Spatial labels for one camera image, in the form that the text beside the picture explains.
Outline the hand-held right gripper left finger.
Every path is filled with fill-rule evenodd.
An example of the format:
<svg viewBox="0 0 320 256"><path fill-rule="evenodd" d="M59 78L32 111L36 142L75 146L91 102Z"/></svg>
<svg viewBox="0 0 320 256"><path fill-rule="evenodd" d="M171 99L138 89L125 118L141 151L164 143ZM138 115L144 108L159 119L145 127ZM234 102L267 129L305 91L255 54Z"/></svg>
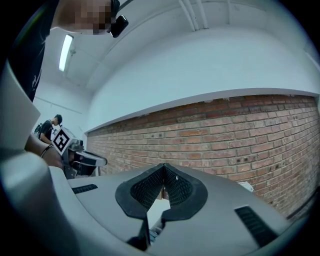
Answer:
<svg viewBox="0 0 320 256"><path fill-rule="evenodd" d="M138 235L127 241L141 251L145 251L151 244L147 212L164 187L163 169L163 164L150 167L121 183L115 192L115 199L124 213L142 221Z"/></svg>

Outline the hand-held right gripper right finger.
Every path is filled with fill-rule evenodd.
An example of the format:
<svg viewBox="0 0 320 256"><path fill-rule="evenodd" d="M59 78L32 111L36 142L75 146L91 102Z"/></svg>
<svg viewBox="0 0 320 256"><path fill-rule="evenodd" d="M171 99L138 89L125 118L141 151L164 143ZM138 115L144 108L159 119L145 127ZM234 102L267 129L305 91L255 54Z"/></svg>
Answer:
<svg viewBox="0 0 320 256"><path fill-rule="evenodd" d="M162 223L188 220L203 208L208 190L199 179L168 163L163 166L162 176L170 205L161 215Z"/></svg>

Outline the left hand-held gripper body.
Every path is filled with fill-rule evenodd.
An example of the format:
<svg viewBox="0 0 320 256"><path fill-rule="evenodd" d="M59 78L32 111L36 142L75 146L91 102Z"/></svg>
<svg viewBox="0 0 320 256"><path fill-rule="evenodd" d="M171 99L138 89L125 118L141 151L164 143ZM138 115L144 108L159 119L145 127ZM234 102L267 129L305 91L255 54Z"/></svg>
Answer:
<svg viewBox="0 0 320 256"><path fill-rule="evenodd" d="M61 156L63 170L73 163L96 167L95 176L99 174L99 168L107 165L108 160L88 150L85 150L84 142L76 138L67 128L61 127L52 139L54 148Z"/></svg>

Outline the person's left forearm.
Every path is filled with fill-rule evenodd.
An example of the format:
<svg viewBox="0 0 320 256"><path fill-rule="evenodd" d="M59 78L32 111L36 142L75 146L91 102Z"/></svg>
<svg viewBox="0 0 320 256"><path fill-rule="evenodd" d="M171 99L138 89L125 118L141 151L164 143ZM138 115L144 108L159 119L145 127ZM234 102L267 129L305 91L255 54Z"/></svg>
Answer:
<svg viewBox="0 0 320 256"><path fill-rule="evenodd" d="M27 142L25 144L24 149L27 152L31 152L33 154L36 154L40 157L43 150L49 146L49 144L42 142L38 138L36 138L33 134L30 134ZM42 158L48 166L57 167L60 169L63 169L63 163L60 154L57 152L57 150L52 147L49 149L45 155Z"/></svg>

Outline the black wrist band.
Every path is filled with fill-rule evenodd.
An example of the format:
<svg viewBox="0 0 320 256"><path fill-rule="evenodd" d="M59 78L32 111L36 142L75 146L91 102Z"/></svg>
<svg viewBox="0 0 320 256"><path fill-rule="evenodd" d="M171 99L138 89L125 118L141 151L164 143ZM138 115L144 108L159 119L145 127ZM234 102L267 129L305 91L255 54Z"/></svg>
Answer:
<svg viewBox="0 0 320 256"><path fill-rule="evenodd" d="M48 146L43 150L43 152L41 153L40 157L43 158L44 155L46 154L46 152L47 152L49 149L53 148L53 147L54 147L53 144L48 145Z"/></svg>

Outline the white square table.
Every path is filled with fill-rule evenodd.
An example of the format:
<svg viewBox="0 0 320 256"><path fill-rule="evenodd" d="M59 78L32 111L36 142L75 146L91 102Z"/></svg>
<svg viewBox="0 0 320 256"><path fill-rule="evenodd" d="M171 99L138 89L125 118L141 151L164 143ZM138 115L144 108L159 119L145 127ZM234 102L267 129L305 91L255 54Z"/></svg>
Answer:
<svg viewBox="0 0 320 256"><path fill-rule="evenodd" d="M167 199L156 199L151 208L147 212L147 221L149 229L152 229L153 226L159 221L162 216L162 213L166 210L169 210L170 202Z"/></svg>

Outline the white tissue packet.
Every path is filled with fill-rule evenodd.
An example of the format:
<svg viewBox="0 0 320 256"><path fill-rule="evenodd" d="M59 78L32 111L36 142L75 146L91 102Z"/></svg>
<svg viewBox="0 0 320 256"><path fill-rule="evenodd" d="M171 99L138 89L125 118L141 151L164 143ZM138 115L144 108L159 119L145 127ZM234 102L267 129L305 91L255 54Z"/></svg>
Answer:
<svg viewBox="0 0 320 256"><path fill-rule="evenodd" d="M244 187L245 189L247 189L248 191L250 191L251 193L254 191L254 188L252 187L252 185L247 181L241 181L241 182L238 182L238 184Z"/></svg>

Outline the long ceiling light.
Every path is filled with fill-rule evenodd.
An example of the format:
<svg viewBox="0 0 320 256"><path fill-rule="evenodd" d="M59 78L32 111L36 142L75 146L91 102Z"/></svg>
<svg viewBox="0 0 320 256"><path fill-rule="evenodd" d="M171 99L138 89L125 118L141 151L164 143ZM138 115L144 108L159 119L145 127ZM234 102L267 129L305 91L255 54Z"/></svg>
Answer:
<svg viewBox="0 0 320 256"><path fill-rule="evenodd" d="M67 58L68 58L68 54L69 54L73 39L74 37L70 34L67 34L64 38L61 53L60 53L59 65L58 65L58 68L61 72L65 71Z"/></svg>

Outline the person's black shirt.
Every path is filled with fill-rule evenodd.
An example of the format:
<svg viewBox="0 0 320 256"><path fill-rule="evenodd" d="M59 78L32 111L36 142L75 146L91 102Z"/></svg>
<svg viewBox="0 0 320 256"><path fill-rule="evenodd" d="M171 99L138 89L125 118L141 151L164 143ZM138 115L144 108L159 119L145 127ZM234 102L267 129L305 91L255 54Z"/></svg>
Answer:
<svg viewBox="0 0 320 256"><path fill-rule="evenodd" d="M28 98L33 101L39 85L46 39L59 0L47 0L24 25L8 55L8 62Z"/></svg>

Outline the white ceiling pipe bundle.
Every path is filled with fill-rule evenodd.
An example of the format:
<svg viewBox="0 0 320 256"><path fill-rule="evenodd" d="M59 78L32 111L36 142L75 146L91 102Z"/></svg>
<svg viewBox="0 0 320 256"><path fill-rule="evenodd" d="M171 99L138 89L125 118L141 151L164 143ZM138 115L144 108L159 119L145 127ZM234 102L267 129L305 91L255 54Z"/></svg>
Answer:
<svg viewBox="0 0 320 256"><path fill-rule="evenodd" d="M191 0L177 0L177 1L190 25L191 31L192 32L199 31L201 28L197 20L197 15L193 8L193 4L191 3ZM194 0L194 1L195 1L195 5L198 8L200 18L202 20L202 29L207 30L209 29L209 24L208 24L207 16L205 14L203 1L202 0Z"/></svg>

